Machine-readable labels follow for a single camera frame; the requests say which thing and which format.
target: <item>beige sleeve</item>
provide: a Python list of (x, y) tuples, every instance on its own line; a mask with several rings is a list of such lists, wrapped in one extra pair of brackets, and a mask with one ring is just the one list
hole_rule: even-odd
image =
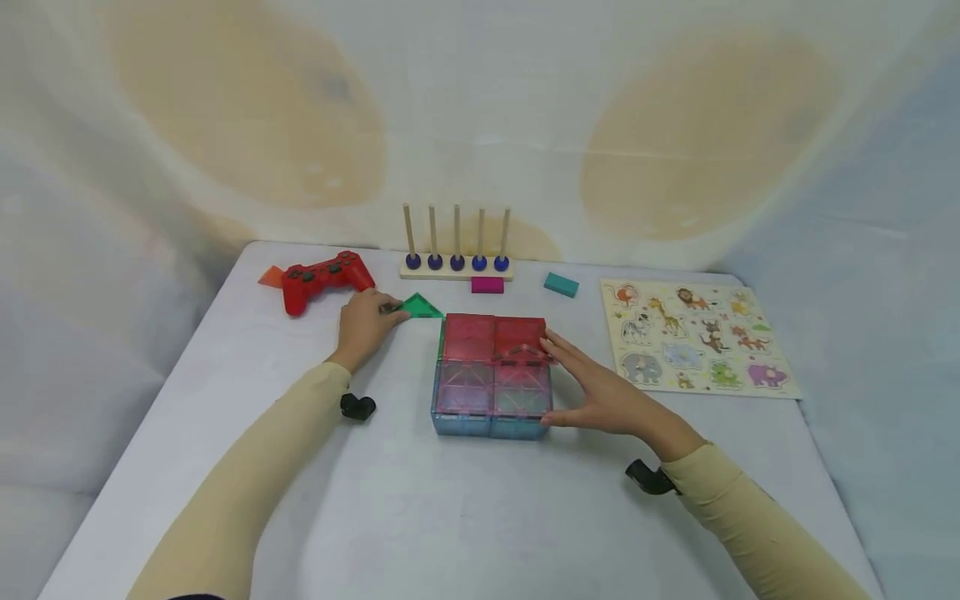
[(663, 471), (759, 600), (869, 600), (840, 563), (713, 444)]
[(128, 600), (212, 594), (247, 600), (253, 554), (270, 515), (340, 420), (350, 373), (308, 371), (230, 447), (133, 584)]

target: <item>hand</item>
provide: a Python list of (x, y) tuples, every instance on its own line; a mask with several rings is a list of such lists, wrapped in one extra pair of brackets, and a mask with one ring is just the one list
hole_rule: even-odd
[(551, 411), (540, 419), (541, 424), (637, 436), (664, 461), (682, 458), (706, 443), (685, 420), (555, 332), (547, 329), (540, 343), (585, 392), (583, 406)]
[(340, 310), (339, 343), (327, 362), (356, 372), (380, 348), (390, 330), (410, 318), (406, 311), (383, 310), (399, 304), (400, 300), (373, 288), (354, 294)]

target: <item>fabric backdrop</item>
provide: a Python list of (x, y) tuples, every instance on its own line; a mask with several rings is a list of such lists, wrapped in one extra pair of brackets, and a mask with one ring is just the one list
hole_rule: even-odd
[[(452, 206), (469, 231), (485, 206), (488, 248), (508, 205), (520, 258), (720, 264), (755, 283), (881, 580), (949, 581), (957, 554), (907, 517), (924, 504), (875, 500), (900, 480), (863, 475), (876, 455), (848, 444), (869, 430), (903, 452), (892, 391), (918, 377), (908, 430), (946, 431), (923, 418), (952, 392), (934, 368), (956, 356), (938, 333), (951, 292), (919, 273), (955, 250), (936, 202), (955, 198), (956, 113), (914, 101), (888, 118), (913, 146), (879, 133), (853, 149), (941, 60), (956, 14), (951, 0), (0, 4), (0, 559), (29, 548), (0, 560), (0, 596), (36, 595), (246, 242), (401, 249), (403, 203), (422, 248), (429, 204), (445, 247)], [(930, 209), (908, 208), (921, 193)], [(848, 318), (857, 286), (892, 293), (881, 281), (917, 296)], [(922, 290), (947, 294), (925, 305), (945, 315), (930, 332), (904, 316)], [(837, 323), (849, 333), (825, 331)], [(831, 358), (815, 362), (821, 342)], [(894, 366), (875, 414), (883, 382), (866, 373)], [(928, 449), (910, 447), (900, 469)], [(876, 534), (893, 522), (909, 544)]]

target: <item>black clamp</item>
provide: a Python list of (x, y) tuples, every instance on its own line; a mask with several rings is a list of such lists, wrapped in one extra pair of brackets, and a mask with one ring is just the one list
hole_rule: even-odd
[(633, 479), (634, 483), (640, 486), (641, 490), (651, 495), (677, 492), (677, 487), (673, 485), (673, 481), (666, 476), (662, 468), (658, 468), (657, 471), (654, 472), (640, 459), (636, 459), (627, 467), (627, 477)]
[(369, 396), (358, 398), (350, 392), (340, 396), (340, 414), (348, 419), (365, 421), (376, 410), (376, 402)]

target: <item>pink block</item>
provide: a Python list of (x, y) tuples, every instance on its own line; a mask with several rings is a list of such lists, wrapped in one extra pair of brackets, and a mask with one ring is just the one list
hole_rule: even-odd
[(471, 277), (470, 292), (474, 294), (503, 294), (503, 277)]

